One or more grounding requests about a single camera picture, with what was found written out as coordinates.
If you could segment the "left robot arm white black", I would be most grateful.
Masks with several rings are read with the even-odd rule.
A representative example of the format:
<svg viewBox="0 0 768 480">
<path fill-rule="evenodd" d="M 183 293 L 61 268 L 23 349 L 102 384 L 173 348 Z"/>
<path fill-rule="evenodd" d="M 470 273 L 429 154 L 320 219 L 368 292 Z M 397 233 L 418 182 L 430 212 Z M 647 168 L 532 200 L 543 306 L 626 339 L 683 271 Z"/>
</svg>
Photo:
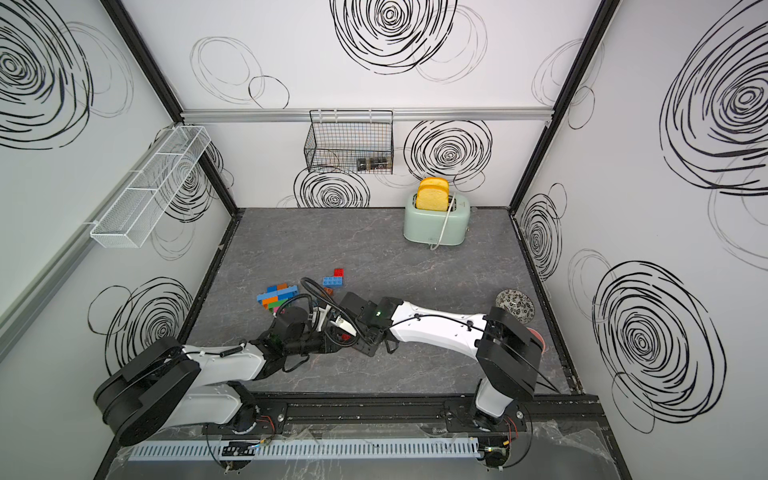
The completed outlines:
<svg viewBox="0 0 768 480">
<path fill-rule="evenodd" d="M 197 424 L 249 434 L 264 416 L 247 382 L 286 372 L 292 356 L 335 353 L 357 338 L 352 324 L 328 307 L 287 307 L 256 339 L 236 346 L 196 347 L 163 337 L 104 381 L 93 401 L 122 446 Z"/>
</svg>

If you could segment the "green lego brick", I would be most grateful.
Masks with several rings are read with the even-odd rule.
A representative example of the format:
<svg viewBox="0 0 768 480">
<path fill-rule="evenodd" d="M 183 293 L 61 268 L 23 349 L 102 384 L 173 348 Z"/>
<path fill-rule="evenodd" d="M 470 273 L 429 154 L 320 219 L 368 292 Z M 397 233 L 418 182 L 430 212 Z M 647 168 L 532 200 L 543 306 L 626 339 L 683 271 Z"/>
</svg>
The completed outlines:
<svg viewBox="0 0 768 480">
<path fill-rule="evenodd" d="M 267 305 L 267 309 L 270 311 L 274 311 L 276 309 L 279 309 L 283 303 L 284 303 L 284 300 L 279 300 L 279 301 L 270 303 Z"/>
</svg>

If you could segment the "light blue long lego brick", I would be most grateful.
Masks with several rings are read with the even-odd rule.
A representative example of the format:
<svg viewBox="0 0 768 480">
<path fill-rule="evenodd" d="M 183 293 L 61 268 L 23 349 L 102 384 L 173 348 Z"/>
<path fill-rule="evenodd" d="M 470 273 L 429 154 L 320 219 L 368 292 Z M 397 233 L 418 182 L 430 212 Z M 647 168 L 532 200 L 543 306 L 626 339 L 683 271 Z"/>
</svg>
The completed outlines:
<svg viewBox="0 0 768 480">
<path fill-rule="evenodd" d="M 322 285 L 326 288 L 338 288 L 344 284 L 344 278 L 342 276 L 329 276 L 322 279 Z"/>
</svg>

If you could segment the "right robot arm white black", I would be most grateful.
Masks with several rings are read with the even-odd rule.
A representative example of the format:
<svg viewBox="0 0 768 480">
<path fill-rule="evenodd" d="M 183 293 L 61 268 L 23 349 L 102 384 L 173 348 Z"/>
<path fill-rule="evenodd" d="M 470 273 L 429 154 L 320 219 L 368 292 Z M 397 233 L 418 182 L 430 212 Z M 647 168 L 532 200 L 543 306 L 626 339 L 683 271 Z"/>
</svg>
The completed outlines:
<svg viewBox="0 0 768 480">
<path fill-rule="evenodd" d="M 486 313 L 458 314 L 417 306 L 395 297 L 365 301 L 348 293 L 330 317 L 332 338 L 372 356 L 386 342 L 421 343 L 476 360 L 483 377 L 473 415 L 493 424 L 517 403 L 533 399 L 544 343 L 514 315 L 493 306 Z"/>
</svg>

